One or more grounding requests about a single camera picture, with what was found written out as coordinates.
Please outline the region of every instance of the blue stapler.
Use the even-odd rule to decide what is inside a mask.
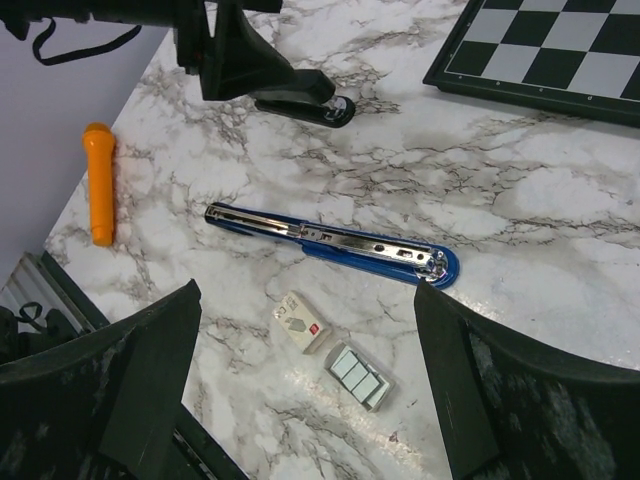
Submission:
[[[460,269],[453,252],[439,245],[328,227],[223,203],[209,205],[204,217],[217,227],[289,240],[301,245],[307,255],[413,285],[424,278],[434,287],[446,288]]]

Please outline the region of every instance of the black and white checkered board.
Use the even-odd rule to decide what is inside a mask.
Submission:
[[[640,126],[640,0],[471,0],[424,81]]]

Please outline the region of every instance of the marble countertop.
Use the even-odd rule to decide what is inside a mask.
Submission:
[[[453,297],[640,369],[640,132],[422,85],[460,0],[286,4],[251,21],[357,101],[351,124],[299,123],[247,98],[204,103],[168,37],[114,125],[116,243],[91,244],[86,178],[46,243],[111,321],[197,280],[183,401],[239,466],[259,479],[450,478],[414,289],[211,227],[214,201],[447,245],[462,265]],[[314,355],[270,316],[292,289],[334,326]],[[322,370],[337,338],[397,381],[379,412]]]

